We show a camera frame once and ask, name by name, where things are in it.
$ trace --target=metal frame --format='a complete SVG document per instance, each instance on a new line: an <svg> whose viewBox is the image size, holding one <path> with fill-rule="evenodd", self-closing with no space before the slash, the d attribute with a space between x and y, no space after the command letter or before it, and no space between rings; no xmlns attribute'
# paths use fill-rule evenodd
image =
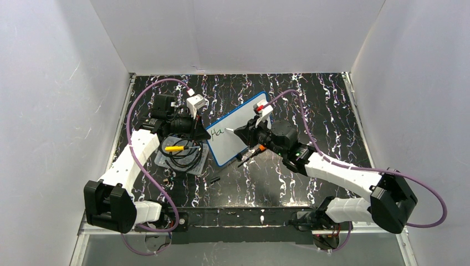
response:
<svg viewBox="0 0 470 266"><path fill-rule="evenodd" d="M369 147L367 145L366 138L365 138L365 135L364 135L364 131L362 129L362 123L361 123L361 119L360 119L360 116L359 116L359 112L357 110L357 104L356 104L356 100L355 100L355 97L354 97L354 88L353 88L353 84L352 84L351 78L350 78L350 72L343 72L341 74L343 76L344 83L346 85L346 92L347 92L347 94L349 96L349 99L351 101L352 111L353 111L353 113L356 117L356 121L357 121L358 126L359 126L359 131L361 133L362 141L364 142L364 146L365 146L365 149L366 149L366 152L367 152L367 156L369 157L369 161L371 163L371 166L374 167L372 156L370 154ZM125 99L123 107L122 107L121 117L119 118L119 124L118 124L117 129L116 129L116 134L115 134L115 137L114 137L113 146L112 146L112 149L111 149L111 152L110 152L108 165L107 165L106 168L109 168L111 166L111 163L113 162L114 151L115 151L115 149L118 145L118 138L119 138L119 134L120 134L121 129L122 129L122 122L123 122L123 120L126 116L127 106L129 104L129 99L130 99L131 92L132 92L132 89L133 89L134 84L135 84L135 78L136 77L137 77L137 75L135 73L133 73L133 75L130 78L130 84L129 84L129 87L127 89L126 99ZM330 234L329 231L328 232L326 232L326 231L312 231L312 233L313 234ZM351 231L351 233L387 233L387 232L385 230L383 230L382 228L380 228L379 226L377 226L376 224L366 224L366 223L363 223L363 222L359 222L359 223L354 223L354 229ZM114 231L110 231L110 230L107 230L107 229L103 229L103 228L100 228L100 227L91 226L91 225L87 224L86 218L85 218L85 216L83 216L83 219L82 219L81 224L80 224L80 229L78 231L78 238L77 238L77 242L76 242L76 245L75 245L74 253L73 253L73 256L72 256L71 261L70 261L70 265L73 265L73 266L82 265L83 259L84 259L84 256L85 256L85 252L86 252L86 248L88 246L89 236L92 235L92 234L119 234L119 233L114 232ZM134 230L132 230L131 232L129 232L127 234L134 234L134 235L136 235L136 234L160 235L161 234L161 235L166 235L166 233L136 232ZM405 262L405 265L406 266L417 266L416 258L415 258L415 255L413 253L413 250L411 248L410 241L408 239L408 229L405 227L403 232L401 234L397 234L396 237L397 237L397 242L398 242L398 245L400 247L400 251L401 251L401 254L403 256L403 260Z"/></svg>

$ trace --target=floor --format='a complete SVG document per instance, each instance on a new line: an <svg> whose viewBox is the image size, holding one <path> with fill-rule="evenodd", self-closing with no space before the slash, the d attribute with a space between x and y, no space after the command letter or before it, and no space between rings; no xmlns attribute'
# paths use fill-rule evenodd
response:
<svg viewBox="0 0 470 266"><path fill-rule="evenodd" d="M319 147L340 160L370 166L340 73L138 76L129 103L146 86L163 78L183 80L196 94L207 99L201 110L205 126L261 91L266 91L272 98L284 90L296 89L302 93L308 124ZM154 87L138 104L132 125L137 123L139 115L147 114L153 95L162 93L173 94L183 102L187 97L175 83ZM297 126L299 140L308 142L299 106L292 96L286 96L274 107L272 119L289 120ZM123 127L115 158L127 142L124 130ZM234 163L222 170L209 154L205 171L200 176L164 170L154 164L155 156L153 154L148 160L147 169L164 184L175 204L181 207L307 207L318 206L326 196L354 197L351 192L334 184L291 173L282 165L280 157L272 152L261 154L247 166L236 168L237 163ZM221 180L211 185L209 180L214 175L219 175ZM137 178L133 194L139 200L163 199L143 175Z"/></svg>

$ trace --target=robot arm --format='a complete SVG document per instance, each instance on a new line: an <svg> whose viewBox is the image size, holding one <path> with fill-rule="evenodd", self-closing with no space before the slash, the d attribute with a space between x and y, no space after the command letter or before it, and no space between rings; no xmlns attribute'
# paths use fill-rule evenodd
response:
<svg viewBox="0 0 470 266"><path fill-rule="evenodd" d="M328 197L316 211L298 215L292 221L294 226L301 224L298 229L313 230L330 228L345 221L374 222L388 232L402 232L417 203L415 194L403 177L353 171L332 165L332 162L346 163L331 157L327 162L325 155L320 155L314 147L300 143L297 130L289 122L275 121L269 129L266 121L269 115L262 109L265 104L262 101L255 105L255 112L260 112L245 126L234 130L246 145L254 147L261 144L281 156L282 163L289 170L326 180L361 197Z"/></svg>
<svg viewBox="0 0 470 266"><path fill-rule="evenodd" d="M160 140L171 134L185 135L195 141L210 139L197 113L205 100L201 95L187 99L188 113L175 113L176 98L155 95L149 117L141 117L131 142L143 165L157 150ZM132 186L140 173L127 145L112 167L98 181L88 181L84 188L85 214L89 224L121 233L134 225L159 220L162 206L157 202L133 202Z"/></svg>

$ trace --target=white wall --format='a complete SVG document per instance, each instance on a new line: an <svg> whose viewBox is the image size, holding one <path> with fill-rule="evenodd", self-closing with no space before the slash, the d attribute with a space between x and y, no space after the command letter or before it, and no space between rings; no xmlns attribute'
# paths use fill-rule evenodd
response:
<svg viewBox="0 0 470 266"><path fill-rule="evenodd" d="M420 265L468 265L470 237L470 3L386 1L352 68L372 157L426 181L449 215L410 229ZM439 219L433 196L416 186L414 223Z"/></svg>
<svg viewBox="0 0 470 266"><path fill-rule="evenodd" d="M349 71L384 0L91 2L129 71L197 74Z"/></svg>
<svg viewBox="0 0 470 266"><path fill-rule="evenodd" d="M0 264L67 265L129 75L88 0L1 7Z"/></svg>

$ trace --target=small whiteboard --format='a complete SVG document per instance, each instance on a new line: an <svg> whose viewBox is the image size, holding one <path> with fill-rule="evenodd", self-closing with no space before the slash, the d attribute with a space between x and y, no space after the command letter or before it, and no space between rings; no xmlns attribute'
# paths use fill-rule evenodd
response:
<svg viewBox="0 0 470 266"><path fill-rule="evenodd" d="M211 139L207 140L207 144L219 167L247 148L237 135L225 128L235 130L246 125L248 120L255 116L253 105L261 100L268 100L266 92L259 93L206 128L211 134ZM268 128L271 128L270 119L268 119Z"/></svg>

